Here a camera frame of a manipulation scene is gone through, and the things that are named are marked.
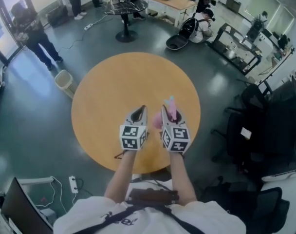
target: round wooden table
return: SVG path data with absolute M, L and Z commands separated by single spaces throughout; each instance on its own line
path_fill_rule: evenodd
M 74 133 L 92 159 L 116 171 L 120 160 L 114 157 L 122 152 L 120 125 L 130 111 L 146 105 L 149 136 L 138 151 L 133 173 L 157 171 L 169 165 L 169 155 L 152 119 L 170 96 L 183 112 L 193 141 L 200 124 L 200 102 L 188 76 L 171 61 L 148 53 L 110 57 L 91 69 L 76 90 Z

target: table base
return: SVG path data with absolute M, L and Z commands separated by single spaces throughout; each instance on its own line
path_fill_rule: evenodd
M 132 30 L 128 30 L 128 34 L 125 34 L 125 31 L 121 31 L 115 36 L 115 38 L 120 42 L 135 41 L 137 37 L 138 37 L 138 34 Z

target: white trash bin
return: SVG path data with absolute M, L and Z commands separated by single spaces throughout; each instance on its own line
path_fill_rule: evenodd
M 66 70 L 62 70 L 58 73 L 58 75 L 55 77 L 55 84 L 71 99 L 74 98 L 77 84 L 74 83 L 74 78 Z

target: rectangular wooden desk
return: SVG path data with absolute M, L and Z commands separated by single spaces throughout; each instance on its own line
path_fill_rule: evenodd
M 167 13 L 173 11 L 175 13 L 175 23 L 174 26 L 178 27 L 180 25 L 181 14 L 186 14 L 187 9 L 192 9 L 192 13 L 196 12 L 197 4 L 190 0 L 147 0 L 148 7 L 146 13 L 148 14 L 149 5 L 158 4 L 163 6 L 163 12 Z

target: black hair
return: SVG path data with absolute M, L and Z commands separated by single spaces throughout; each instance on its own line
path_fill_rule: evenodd
M 11 12 L 13 16 L 16 17 L 17 15 L 21 14 L 24 10 L 25 8 L 21 5 L 20 2 L 18 2 L 13 5 Z
M 214 13 L 213 13 L 213 11 L 211 11 L 211 10 L 209 10 L 209 9 L 205 9 L 205 10 L 203 11 L 203 14 L 207 14 L 211 19 L 213 19 L 213 17 L 214 17 Z

